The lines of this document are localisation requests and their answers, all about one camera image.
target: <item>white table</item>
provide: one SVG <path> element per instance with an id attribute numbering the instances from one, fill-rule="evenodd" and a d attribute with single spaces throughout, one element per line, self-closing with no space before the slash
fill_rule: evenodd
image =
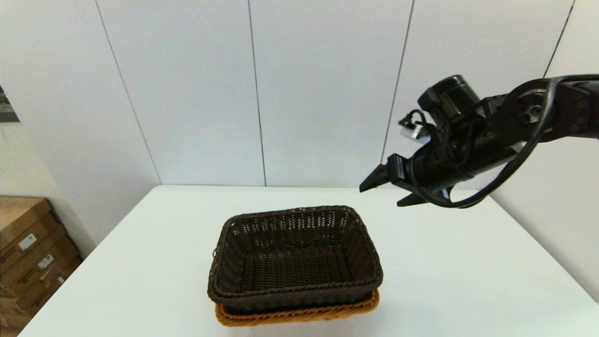
<path id="1" fill-rule="evenodd" d="M 599 336 L 599 305 L 494 201 L 397 208 L 405 195 L 157 187 L 19 336 Z M 326 204 L 354 207 L 366 223 L 385 273 L 379 307 L 342 320 L 221 326 L 206 291 L 223 223 Z"/>

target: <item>stacked baskets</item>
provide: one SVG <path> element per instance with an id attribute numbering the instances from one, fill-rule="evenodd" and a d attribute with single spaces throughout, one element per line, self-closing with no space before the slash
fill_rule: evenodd
<path id="1" fill-rule="evenodd" d="M 328 320 L 373 310 L 382 281 L 355 210 L 305 207 L 227 220 L 208 296 L 226 326 Z"/>

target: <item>orange wicker basket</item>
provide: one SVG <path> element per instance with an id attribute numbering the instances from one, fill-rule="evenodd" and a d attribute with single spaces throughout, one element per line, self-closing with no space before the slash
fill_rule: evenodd
<path id="1" fill-rule="evenodd" d="M 373 290 L 360 302 L 320 306 L 307 309 L 268 312 L 264 314 L 234 314 L 223 305 L 216 305 L 216 318 L 224 326 L 257 326 L 260 324 L 333 320 L 363 314 L 379 304 L 379 291 Z"/>

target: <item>basket rim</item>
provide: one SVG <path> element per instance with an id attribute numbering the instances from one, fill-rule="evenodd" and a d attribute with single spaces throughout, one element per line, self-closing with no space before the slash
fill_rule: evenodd
<path id="1" fill-rule="evenodd" d="M 232 227 L 231 222 L 236 221 L 238 219 L 262 218 L 265 216 L 270 216 L 273 213 L 285 212 L 285 211 L 290 211 L 290 210 L 297 212 L 297 214 L 299 214 L 299 213 L 313 212 L 313 211 L 319 210 L 319 209 L 328 209 L 328 210 L 330 210 L 330 209 L 340 209 L 341 210 L 342 209 L 342 210 L 348 211 L 354 217 L 356 217 L 356 219 L 360 223 L 359 228 L 361 231 L 361 235 L 363 235 L 363 237 L 366 240 L 368 240 L 368 247 L 372 248 L 372 249 L 368 249 L 368 252 L 369 252 L 370 260 L 373 262 L 373 266 L 375 269 L 375 274 L 373 277 L 371 277 L 369 279 L 361 279 L 361 280 L 350 281 L 350 282 L 307 284 L 307 285 L 298 285 L 295 287 L 269 288 L 269 289 L 264 289 L 264 290 L 245 291 L 245 292 L 241 292 L 241 293 L 232 293 L 232 292 L 228 292 L 228 291 L 221 291 L 219 289 L 218 279 L 216 277 L 216 274 L 218 271 L 218 265 L 220 264 L 221 259 L 222 259 L 222 254 L 218 254 L 218 250 L 222 249 L 225 238 L 227 237 L 227 234 L 229 233 L 229 230 Z M 292 209 L 284 209 L 284 210 L 276 210 L 276 211 L 268 211 L 268 212 L 258 212 L 258 213 L 246 213 L 246 214 L 232 216 L 223 225 L 223 230 L 221 231 L 220 238 L 219 238 L 217 247 L 213 252 L 213 255 L 214 255 L 215 259 L 213 261 L 212 267 L 210 268 L 210 275 L 209 275 L 209 280 L 208 280 L 208 289 L 209 289 L 208 295 L 212 299 L 219 299 L 219 298 L 221 298 L 221 299 L 236 299 L 236 298 L 240 298 L 240 297 L 263 296 L 266 294 L 298 293 L 298 292 L 303 292 L 303 291 L 329 290 L 329 289 L 340 289 L 340 288 L 345 288 L 345 289 L 351 290 L 352 288 L 362 288 L 367 285 L 374 286 L 374 288 L 377 288 L 382 283 L 383 273 L 382 273 L 382 268 L 380 265 L 379 255 L 374 247 L 374 243 L 372 242 L 370 235 L 368 234 L 368 230 L 366 229 L 366 226 L 365 226 L 362 218 L 356 212 L 356 210 L 354 210 L 354 208 L 352 208 L 350 206 L 345 206 L 345 205 L 296 207 L 296 208 L 292 208 Z"/>

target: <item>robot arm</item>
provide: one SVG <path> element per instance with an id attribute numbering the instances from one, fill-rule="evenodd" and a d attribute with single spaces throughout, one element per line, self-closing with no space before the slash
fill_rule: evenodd
<path id="1" fill-rule="evenodd" d="M 539 142 L 562 137 L 599 139 L 599 75 L 532 80 L 509 94 L 482 100 L 460 75 L 427 89 L 400 125 L 416 139 L 428 139 L 409 159 L 393 154 L 360 184 L 360 192 L 391 182 L 412 192 L 398 206 L 430 202 L 466 208 L 507 180 Z M 420 121 L 414 121 L 414 115 Z M 452 202 L 458 183 L 507 163 L 488 186 Z"/>

